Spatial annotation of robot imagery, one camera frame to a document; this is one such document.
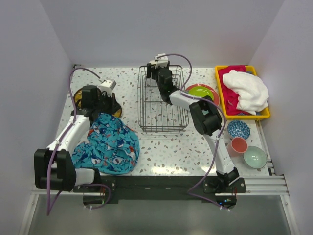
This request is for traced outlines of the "pink cup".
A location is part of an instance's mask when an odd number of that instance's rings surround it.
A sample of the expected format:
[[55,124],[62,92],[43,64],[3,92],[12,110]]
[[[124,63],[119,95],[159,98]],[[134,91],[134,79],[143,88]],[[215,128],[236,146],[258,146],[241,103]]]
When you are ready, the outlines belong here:
[[245,139],[236,137],[227,145],[227,151],[230,157],[237,157],[245,153],[248,149],[248,144]]

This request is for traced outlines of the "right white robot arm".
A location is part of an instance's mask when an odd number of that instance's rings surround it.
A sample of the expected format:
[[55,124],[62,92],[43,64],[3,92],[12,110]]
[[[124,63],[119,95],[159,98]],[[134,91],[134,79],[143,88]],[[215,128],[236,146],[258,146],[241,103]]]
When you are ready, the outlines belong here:
[[169,62],[163,65],[149,62],[146,77],[156,82],[165,103],[189,111],[196,131],[203,135],[213,153],[217,177],[208,185],[217,192],[230,192],[240,176],[222,138],[224,115],[209,96],[202,98],[189,95],[175,86],[169,67]]

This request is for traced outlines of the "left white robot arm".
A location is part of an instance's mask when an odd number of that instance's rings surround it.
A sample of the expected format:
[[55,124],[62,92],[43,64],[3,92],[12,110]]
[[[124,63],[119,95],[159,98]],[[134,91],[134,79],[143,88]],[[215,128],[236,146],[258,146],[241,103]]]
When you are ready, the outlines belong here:
[[83,86],[71,95],[74,110],[64,130],[48,147],[34,153],[36,188],[72,191],[76,186],[84,185],[90,192],[101,188],[99,173],[94,169],[76,169],[71,156],[79,140],[101,113],[113,115],[121,109],[114,87],[113,80],[106,80],[99,86]]

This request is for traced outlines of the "yellow brown plate far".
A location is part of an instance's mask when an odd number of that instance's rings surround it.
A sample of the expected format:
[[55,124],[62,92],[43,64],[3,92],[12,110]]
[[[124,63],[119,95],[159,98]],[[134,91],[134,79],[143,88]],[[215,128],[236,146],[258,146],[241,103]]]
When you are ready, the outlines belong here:
[[75,106],[80,108],[82,106],[81,101],[82,101],[82,89],[79,89],[75,94],[74,94],[74,102]]

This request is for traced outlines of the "yellow brown plate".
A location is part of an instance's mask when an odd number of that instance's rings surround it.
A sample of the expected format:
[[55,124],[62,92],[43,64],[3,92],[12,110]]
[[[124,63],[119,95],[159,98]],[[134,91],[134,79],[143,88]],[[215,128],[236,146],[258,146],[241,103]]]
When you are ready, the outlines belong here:
[[114,108],[115,112],[113,115],[117,118],[120,118],[122,116],[122,106],[117,102]]
[[75,94],[74,94],[74,102],[75,106],[80,108],[82,106],[81,101],[82,101],[82,89],[79,89]]

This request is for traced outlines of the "yellow brown plate near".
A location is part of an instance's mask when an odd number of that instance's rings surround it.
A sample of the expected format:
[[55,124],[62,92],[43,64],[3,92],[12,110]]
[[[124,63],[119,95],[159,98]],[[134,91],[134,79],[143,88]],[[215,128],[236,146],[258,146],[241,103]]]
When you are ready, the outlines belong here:
[[115,112],[113,115],[117,118],[120,118],[122,116],[122,106],[117,102],[114,108]]

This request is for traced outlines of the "green red plate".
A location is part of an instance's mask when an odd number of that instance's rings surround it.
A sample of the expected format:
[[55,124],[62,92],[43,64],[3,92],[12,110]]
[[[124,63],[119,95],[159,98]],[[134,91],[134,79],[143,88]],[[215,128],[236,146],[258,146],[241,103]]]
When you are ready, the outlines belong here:
[[220,97],[218,93],[210,86],[206,84],[193,84],[186,88],[186,92],[190,95],[205,97],[209,96],[212,98],[216,105],[220,104]]

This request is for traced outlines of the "blue shark print cloth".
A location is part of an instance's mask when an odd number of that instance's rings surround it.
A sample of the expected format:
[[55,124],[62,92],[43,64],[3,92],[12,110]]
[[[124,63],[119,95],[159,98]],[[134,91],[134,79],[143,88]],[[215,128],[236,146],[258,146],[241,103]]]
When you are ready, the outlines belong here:
[[87,141],[76,146],[72,154],[74,167],[97,169],[108,175],[130,173],[137,165],[139,139],[122,120],[101,113],[91,125]]

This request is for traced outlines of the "pink red cloth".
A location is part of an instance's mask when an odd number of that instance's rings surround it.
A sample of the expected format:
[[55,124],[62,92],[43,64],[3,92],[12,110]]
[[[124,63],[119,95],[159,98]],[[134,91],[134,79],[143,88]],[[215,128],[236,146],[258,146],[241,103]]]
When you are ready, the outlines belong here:
[[253,114],[237,108],[239,95],[232,91],[230,88],[228,88],[223,82],[224,75],[231,72],[232,70],[246,72],[252,75],[257,74],[254,66],[251,65],[217,65],[215,67],[215,74],[220,93],[222,110],[227,120],[237,119],[239,116],[248,116],[247,119],[251,119],[250,116],[253,116]]

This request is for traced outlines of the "yellow plastic bin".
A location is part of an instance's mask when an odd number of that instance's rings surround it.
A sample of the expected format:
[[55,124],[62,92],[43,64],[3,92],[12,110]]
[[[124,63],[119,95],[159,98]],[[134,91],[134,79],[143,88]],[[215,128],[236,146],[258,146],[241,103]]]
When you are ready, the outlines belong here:
[[215,78],[217,81],[217,86],[218,86],[218,91],[219,91],[219,96],[220,96],[220,106],[225,115],[225,118],[227,120],[242,120],[242,121],[246,121],[246,120],[261,121],[261,120],[269,118],[270,112],[269,112],[268,107],[263,109],[259,115],[228,115],[227,114],[225,102],[224,102],[224,94],[222,91],[222,86],[221,86],[220,77],[219,77],[219,70],[224,69],[226,67],[228,67],[228,65],[216,65],[215,66]]

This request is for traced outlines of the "blue patterned bowl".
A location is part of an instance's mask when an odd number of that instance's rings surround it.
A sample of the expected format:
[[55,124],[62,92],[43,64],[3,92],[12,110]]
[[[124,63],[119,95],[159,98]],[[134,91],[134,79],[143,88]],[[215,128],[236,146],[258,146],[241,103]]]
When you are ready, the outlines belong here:
[[250,137],[251,130],[245,122],[240,120],[233,120],[228,124],[227,132],[232,139],[242,138],[247,140]]

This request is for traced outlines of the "white towel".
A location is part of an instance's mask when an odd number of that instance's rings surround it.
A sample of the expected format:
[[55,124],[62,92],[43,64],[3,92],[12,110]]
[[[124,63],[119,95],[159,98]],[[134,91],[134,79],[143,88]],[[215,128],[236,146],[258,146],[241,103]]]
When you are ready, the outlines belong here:
[[269,93],[261,78],[232,70],[224,75],[223,82],[239,95],[238,109],[256,115],[268,107]]

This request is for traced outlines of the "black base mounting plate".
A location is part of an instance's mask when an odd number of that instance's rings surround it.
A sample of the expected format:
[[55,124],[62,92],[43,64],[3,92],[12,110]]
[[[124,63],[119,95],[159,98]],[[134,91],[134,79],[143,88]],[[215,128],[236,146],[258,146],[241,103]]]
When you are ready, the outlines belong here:
[[197,200],[230,209],[247,189],[243,178],[226,187],[216,176],[102,176],[101,184],[77,186],[73,191],[83,195],[85,206],[117,204],[122,200]]

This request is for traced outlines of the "pale green bowl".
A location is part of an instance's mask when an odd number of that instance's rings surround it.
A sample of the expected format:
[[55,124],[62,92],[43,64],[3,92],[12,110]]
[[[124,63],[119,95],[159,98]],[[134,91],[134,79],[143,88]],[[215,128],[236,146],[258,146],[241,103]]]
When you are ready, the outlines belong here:
[[253,169],[261,169],[267,164],[266,153],[256,146],[249,146],[243,154],[243,159]]

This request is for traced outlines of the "aluminium front rail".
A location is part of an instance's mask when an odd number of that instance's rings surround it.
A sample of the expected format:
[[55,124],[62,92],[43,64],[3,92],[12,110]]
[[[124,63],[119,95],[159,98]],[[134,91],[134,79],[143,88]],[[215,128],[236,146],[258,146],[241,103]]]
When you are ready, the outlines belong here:
[[[243,176],[248,195],[289,195],[284,176]],[[33,186],[31,194],[46,195],[46,190]],[[62,192],[62,195],[88,195],[96,196],[97,192]]]

